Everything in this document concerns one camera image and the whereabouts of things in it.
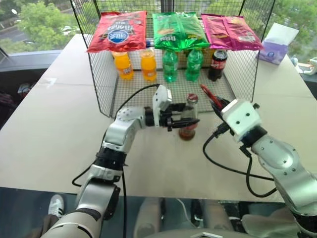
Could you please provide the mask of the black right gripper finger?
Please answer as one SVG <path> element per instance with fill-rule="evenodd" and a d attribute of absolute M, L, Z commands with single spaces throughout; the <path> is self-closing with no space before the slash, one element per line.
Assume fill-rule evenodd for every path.
<path fill-rule="evenodd" d="M 221 115 L 221 110 L 222 110 L 223 106 L 225 105 L 225 102 L 223 99 L 218 99 L 218 101 L 220 102 L 221 109 L 216 105 L 216 103 L 213 100 L 210 100 L 210 104 L 211 104 L 211 107 L 212 107 L 214 113 L 218 116 L 218 118 L 220 120 L 223 121 L 223 118 Z"/>
<path fill-rule="evenodd" d="M 213 107 L 216 109 L 225 108 L 230 102 L 222 97 L 214 96 Z"/>

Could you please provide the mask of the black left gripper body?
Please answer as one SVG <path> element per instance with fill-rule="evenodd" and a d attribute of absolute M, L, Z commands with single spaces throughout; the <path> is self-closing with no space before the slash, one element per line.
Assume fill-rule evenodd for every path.
<path fill-rule="evenodd" d="M 160 110 L 159 125 L 167 128 L 167 131 L 172 131 L 174 125 L 173 112 L 176 104 L 169 105 L 165 110 Z"/>

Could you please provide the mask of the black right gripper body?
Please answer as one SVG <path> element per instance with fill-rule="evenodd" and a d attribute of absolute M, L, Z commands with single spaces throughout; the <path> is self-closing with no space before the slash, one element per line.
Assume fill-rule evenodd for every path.
<path fill-rule="evenodd" d="M 227 131 L 229 131 L 229 133 L 234 136 L 235 133 L 234 131 L 231 129 L 231 127 L 226 123 L 226 122 L 223 122 L 221 123 L 217 129 L 216 129 L 216 136 L 220 136 L 221 134 L 224 134 L 226 133 Z"/>

